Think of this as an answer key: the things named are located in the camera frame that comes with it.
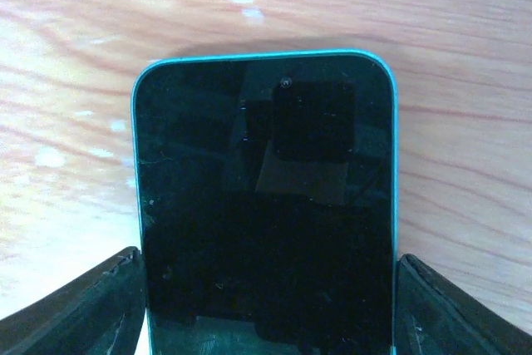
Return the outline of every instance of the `wooden table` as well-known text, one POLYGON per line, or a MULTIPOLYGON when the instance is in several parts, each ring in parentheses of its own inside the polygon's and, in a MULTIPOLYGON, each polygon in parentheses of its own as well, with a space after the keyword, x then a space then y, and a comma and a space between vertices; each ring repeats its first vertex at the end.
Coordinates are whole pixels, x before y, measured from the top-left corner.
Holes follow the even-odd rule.
POLYGON ((532 333, 532 0, 0 0, 0 317, 139 245, 130 95, 176 55, 396 74, 399 249, 532 333))

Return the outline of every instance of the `black phone screen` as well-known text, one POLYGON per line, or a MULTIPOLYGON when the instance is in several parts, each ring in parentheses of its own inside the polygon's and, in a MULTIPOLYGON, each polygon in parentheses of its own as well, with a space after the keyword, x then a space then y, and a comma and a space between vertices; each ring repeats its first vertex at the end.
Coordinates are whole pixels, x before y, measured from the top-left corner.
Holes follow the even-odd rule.
POLYGON ((394 94, 362 53, 168 61, 134 97, 155 354, 384 354, 394 94))

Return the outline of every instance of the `teal phone frame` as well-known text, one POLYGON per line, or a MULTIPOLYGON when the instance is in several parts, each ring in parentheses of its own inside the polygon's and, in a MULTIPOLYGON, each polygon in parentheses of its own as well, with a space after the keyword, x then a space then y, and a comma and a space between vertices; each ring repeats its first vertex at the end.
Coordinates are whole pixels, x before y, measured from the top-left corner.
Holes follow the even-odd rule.
MULTIPOLYGON (((327 49, 327 50, 303 50, 292 52, 268 52, 268 53, 251 53, 251 54, 234 54, 234 55, 218 55, 218 56, 203 56, 203 57, 177 57, 160 60, 148 66, 136 79, 133 91, 131 93, 131 130, 133 135, 133 151, 135 160, 137 159, 137 139, 135 130, 135 101, 136 93, 140 83, 150 71, 157 67, 176 64, 176 63, 192 63, 192 62, 231 62, 231 61, 250 61, 258 59, 280 59, 293 57, 316 57, 316 56, 359 56, 370 59, 382 68, 390 80, 392 88, 392 348, 391 353, 395 354, 395 320, 396 320, 396 280, 397 280, 397 151, 398 151, 398 104, 397 104, 397 85, 392 73, 392 69, 376 54, 365 50, 357 49, 327 49)), ((135 179, 139 180, 139 168, 135 163, 135 179)), ((137 209, 139 212, 140 235, 142 236, 142 221, 140 212, 140 188, 136 186, 137 192, 137 209)))

